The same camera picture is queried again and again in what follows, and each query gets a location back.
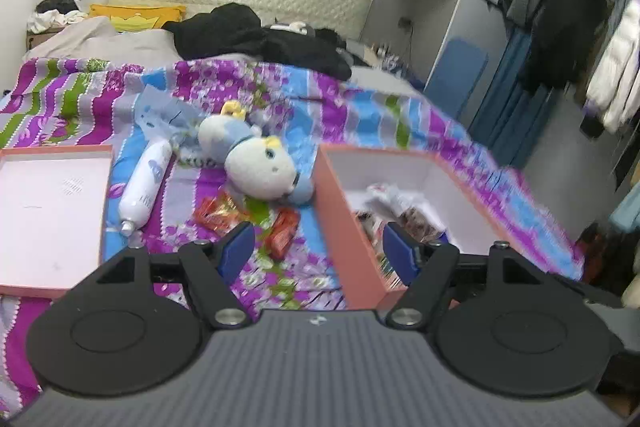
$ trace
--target blue curtain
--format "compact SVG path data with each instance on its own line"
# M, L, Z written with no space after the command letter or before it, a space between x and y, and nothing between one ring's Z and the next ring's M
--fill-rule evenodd
M522 169L558 100L556 90L538 88L533 96L517 82L529 54L531 36L514 28L480 109L469 127L500 165Z

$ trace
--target colorful blanket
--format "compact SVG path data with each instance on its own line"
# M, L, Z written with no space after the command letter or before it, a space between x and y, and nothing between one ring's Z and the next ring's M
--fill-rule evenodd
M542 269L579 277L582 261L549 213L536 206L521 176L500 169L457 122L423 98L384 95L340 85L308 70L278 64L221 60L178 62L145 72L103 60L40 58L23 65L6 107L0 110L0 147L98 144L113 146L103 256L124 246L117 206L145 148L133 107L146 84L164 89L204 111L239 99L271 118L298 168L311 172L320 142L430 150L439 154L526 248ZM143 238L150 251L174 251L196 238L212 238L191 219L206 196L225 182L222 169L196 169L172 161ZM248 200L258 242L232 289L255 315L263 308L340 309L345 306L312 208L302 210L300 234L287 260L274 265L262 238L273 221L270 208ZM179 285L156 285L156 293L184 302ZM0 299L0 412L14 413L33 400L38 385L26 362L24 341L33 320L50 301Z

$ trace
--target plush toy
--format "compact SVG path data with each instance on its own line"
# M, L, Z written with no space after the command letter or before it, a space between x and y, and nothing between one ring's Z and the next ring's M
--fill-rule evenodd
M198 141L206 155L224 164L230 181L244 194L307 203L314 193L313 182L296 171L277 137L261 134L259 127L244 121L244 110L232 100L225 103L222 114L208 116L200 124Z

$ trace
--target white jacket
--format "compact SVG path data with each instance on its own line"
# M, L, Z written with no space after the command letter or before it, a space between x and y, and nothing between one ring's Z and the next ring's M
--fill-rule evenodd
M602 111L609 132L617 131L640 107L639 52L640 0L631 0L587 89L590 105Z

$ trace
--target yellow pillow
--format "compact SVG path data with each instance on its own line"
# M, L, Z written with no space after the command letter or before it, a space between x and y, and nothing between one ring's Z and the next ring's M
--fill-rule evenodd
M110 6L108 4L92 4L89 17L105 15L111 20L113 27L119 32L137 32L151 28L161 28L167 21L180 22L186 6Z

